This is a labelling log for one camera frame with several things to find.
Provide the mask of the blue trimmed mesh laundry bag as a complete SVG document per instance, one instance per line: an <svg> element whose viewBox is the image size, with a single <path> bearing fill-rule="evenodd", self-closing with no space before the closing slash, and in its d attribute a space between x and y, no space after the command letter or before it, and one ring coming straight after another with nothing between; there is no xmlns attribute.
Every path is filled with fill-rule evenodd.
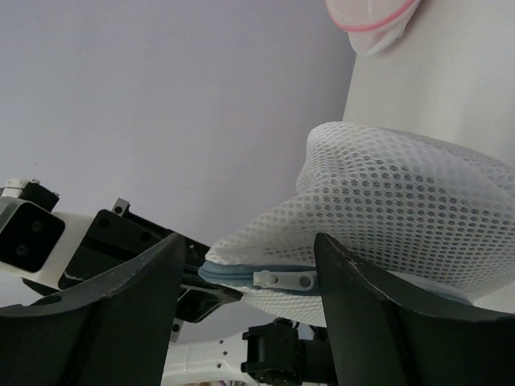
<svg viewBox="0 0 515 386"><path fill-rule="evenodd" d="M414 133L329 122L308 136L295 195L218 240L199 274L259 310L324 326L320 233L425 290L472 302L514 279L514 169Z"/></svg>

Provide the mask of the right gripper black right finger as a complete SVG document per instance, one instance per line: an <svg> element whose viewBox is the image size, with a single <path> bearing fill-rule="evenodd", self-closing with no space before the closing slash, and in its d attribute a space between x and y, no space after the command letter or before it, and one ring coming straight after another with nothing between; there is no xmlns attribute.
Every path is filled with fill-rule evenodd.
<svg viewBox="0 0 515 386"><path fill-rule="evenodd" d="M439 296L319 233L315 264L340 385L512 385L514 316Z"/></svg>

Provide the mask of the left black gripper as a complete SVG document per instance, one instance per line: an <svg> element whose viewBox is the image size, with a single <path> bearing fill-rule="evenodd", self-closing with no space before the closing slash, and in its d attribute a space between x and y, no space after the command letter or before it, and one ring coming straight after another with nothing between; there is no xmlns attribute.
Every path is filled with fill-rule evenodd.
<svg viewBox="0 0 515 386"><path fill-rule="evenodd" d="M65 290L112 269L145 252L173 231L130 211L130 203L117 199L113 209L100 210L60 277ZM185 322L198 323L222 306L238 302L242 293L206 282L199 276L209 247L185 238L185 266L178 295L171 341L179 337Z"/></svg>

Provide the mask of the pink trimmed mesh laundry bag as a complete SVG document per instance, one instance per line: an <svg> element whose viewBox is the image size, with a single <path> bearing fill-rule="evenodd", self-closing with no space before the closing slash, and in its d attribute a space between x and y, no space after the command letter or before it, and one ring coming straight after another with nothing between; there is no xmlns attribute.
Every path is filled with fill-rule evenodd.
<svg viewBox="0 0 515 386"><path fill-rule="evenodd" d="M371 56L402 37L420 0L327 0L332 21L357 55Z"/></svg>

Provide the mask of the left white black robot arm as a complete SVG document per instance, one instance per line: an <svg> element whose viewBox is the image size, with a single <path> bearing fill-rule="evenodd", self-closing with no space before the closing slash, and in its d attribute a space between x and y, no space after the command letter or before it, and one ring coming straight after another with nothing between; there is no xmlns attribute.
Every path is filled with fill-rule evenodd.
<svg viewBox="0 0 515 386"><path fill-rule="evenodd" d="M118 199L111 210L94 216L60 213L65 223L64 268L59 289L67 289L124 263L169 236L172 231L145 220ZM208 246L187 238L186 265L178 295L171 341L163 369L164 385L335 385L335 366L326 329L314 328L301 339L298 326L277 318L260 326L202 343L178 344L183 322L198 323L241 294L201 279L198 270Z"/></svg>

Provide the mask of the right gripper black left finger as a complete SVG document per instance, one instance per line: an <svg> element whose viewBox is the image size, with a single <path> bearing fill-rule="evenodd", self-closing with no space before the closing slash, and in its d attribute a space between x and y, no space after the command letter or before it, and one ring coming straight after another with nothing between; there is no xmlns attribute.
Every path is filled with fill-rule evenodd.
<svg viewBox="0 0 515 386"><path fill-rule="evenodd" d="M173 234L29 306L1 309L3 385L159 385L185 262Z"/></svg>

